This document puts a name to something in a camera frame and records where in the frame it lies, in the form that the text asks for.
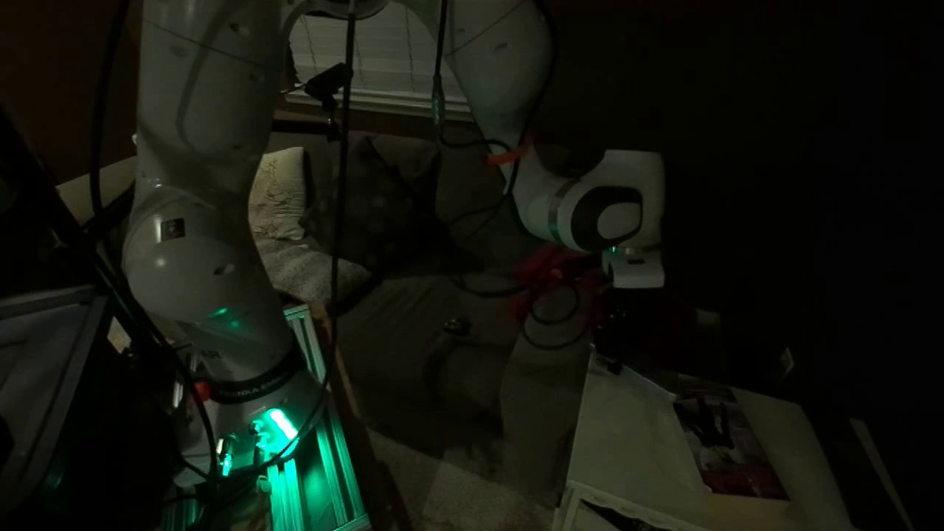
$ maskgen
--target green led light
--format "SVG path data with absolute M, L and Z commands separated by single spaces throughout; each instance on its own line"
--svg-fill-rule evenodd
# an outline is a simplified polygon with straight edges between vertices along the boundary
M 278 426 L 279 430 L 282 431 L 282 434 L 289 440 L 295 438 L 298 435 L 298 430 L 292 425 L 292 422 L 288 420 L 288 417 L 285 416 L 285 413 L 281 409 L 270 409 L 269 410 L 269 419 L 272 419 L 272 422 Z

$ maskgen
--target robotic arm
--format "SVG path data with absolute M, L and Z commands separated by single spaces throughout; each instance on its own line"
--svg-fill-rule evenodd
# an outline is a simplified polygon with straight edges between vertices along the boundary
M 437 1 L 401 2 L 436 33 Z M 354 5 L 363 17 L 386 0 Z M 203 352 L 211 377 L 205 405 L 218 435 L 244 429 L 274 407 L 302 418 L 317 388 L 253 243 L 247 198 L 292 26 L 309 11 L 344 18 L 347 9 L 348 0 L 144 2 L 139 167 L 124 269 L 142 306 L 177 322 Z M 530 1 L 509 0 L 485 18 L 453 11 L 444 57 L 486 137 L 517 144 L 548 74 L 550 49 L 547 24 Z M 510 167 L 503 171 L 508 179 Z M 617 286 L 619 278 L 661 285 L 656 253 L 641 258 L 648 273 L 613 270 L 633 262 L 622 249 L 638 256 L 659 243 L 657 154 L 611 151 L 583 179 L 566 180 L 531 150 L 513 194 L 534 235 L 586 251 L 620 246 L 604 253 Z M 206 468 L 211 457 L 200 444 L 202 430 L 193 428 L 183 451 Z

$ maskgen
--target white table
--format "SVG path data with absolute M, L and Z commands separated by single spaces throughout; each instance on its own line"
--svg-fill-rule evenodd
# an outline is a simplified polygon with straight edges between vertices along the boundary
M 614 530 L 582 500 L 671 530 L 854 529 L 801 408 L 733 392 L 789 501 L 712 493 L 685 444 L 672 395 L 631 370 L 614 375 L 591 355 L 553 531 Z

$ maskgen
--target white robotic arm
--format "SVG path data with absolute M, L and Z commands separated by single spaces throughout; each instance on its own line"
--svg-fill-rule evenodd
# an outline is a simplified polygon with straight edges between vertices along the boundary
M 437 0 L 401 2 L 436 33 Z M 357 15 L 385 4 L 357 1 Z M 348 0 L 144 2 L 139 167 L 124 268 L 142 306 L 179 323 L 204 352 L 212 388 L 206 406 L 217 434 L 245 427 L 269 408 L 297 404 L 300 413 L 287 413 L 303 416 L 311 407 L 306 398 L 316 383 L 299 370 L 246 203 L 293 24 L 305 12 L 343 18 L 347 9 Z M 477 14 L 453 10 L 444 58 L 485 136 L 515 146 L 548 75 L 548 26 L 529 0 Z M 510 177 L 511 165 L 502 169 Z M 566 180 L 530 150 L 513 193 L 524 226 L 540 238 L 587 251 L 659 243 L 657 154 L 608 152 L 589 175 Z M 607 255 L 610 268 L 628 263 L 622 250 Z M 657 275 L 637 275 L 643 281 L 636 284 L 661 284 L 657 254 L 647 260 Z M 198 454 L 202 434 L 191 437 L 184 453 L 205 462 L 209 457 Z

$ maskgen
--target wall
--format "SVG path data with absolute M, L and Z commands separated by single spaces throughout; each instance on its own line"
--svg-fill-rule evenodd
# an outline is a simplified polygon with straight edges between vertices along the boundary
M 0 4 L 0 100 L 35 153 L 62 182 L 89 170 L 99 65 L 119 0 L 5 0 Z M 112 71 L 102 164 L 134 154 L 138 48 L 129 26 Z

